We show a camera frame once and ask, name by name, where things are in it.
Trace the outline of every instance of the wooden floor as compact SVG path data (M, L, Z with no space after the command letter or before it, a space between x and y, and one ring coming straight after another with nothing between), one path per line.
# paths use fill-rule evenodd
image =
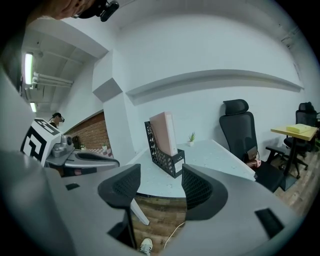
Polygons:
M307 153L303 161L309 164L309 167L308 170L304 170L304 166L299 166L300 179L286 192L278 188L274 193L300 216L308 212L320 187L320 152ZM272 162L276 167L281 163L280 158ZM290 173L297 176L294 165L291 167ZM165 242L172 232L185 221L187 211L186 199L160 199L136 196L135 200L150 221L148 226L144 225L132 214L137 246L140 247L144 238L150 238L153 242L151 255L158 255L164 249ZM175 239L181 229L183 229L183 225L177 229L168 244Z

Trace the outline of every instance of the shoe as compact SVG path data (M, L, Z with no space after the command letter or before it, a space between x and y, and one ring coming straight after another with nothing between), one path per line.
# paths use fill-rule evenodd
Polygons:
M152 250L153 244L150 238L143 239L140 245L140 252L150 256L150 252Z

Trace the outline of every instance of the chair headrest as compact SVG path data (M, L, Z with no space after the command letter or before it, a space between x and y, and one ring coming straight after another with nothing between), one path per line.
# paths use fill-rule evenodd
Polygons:
M249 109L249 105L244 99L225 100L223 103L225 104L225 114L227 116L244 113Z
M314 106L312 106L312 103L309 101L309 102L305 102L305 103L300 103L299 110L305 111L305 112L314 112L315 108L314 108Z

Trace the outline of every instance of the black file holder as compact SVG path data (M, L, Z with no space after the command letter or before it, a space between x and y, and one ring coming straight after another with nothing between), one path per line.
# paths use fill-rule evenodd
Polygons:
M157 145L156 137L151 128L150 122L144 122L144 125L152 161L173 178L180 176L182 174L182 170L176 172L175 164L181 160L186 163L185 151L178 149L178 154L175 154L174 156L170 156L162 152Z

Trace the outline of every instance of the small potted plant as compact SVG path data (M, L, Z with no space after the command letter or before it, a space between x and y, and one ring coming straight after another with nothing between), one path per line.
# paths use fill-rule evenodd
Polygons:
M81 144L81 150L87 150L85 144Z
M107 151L108 149L107 144L105 142L102 144L102 149L103 151Z
M187 145L189 147L192 147L195 143L195 138L196 138L196 134L195 132L193 132L190 136L189 136L189 141L187 142Z

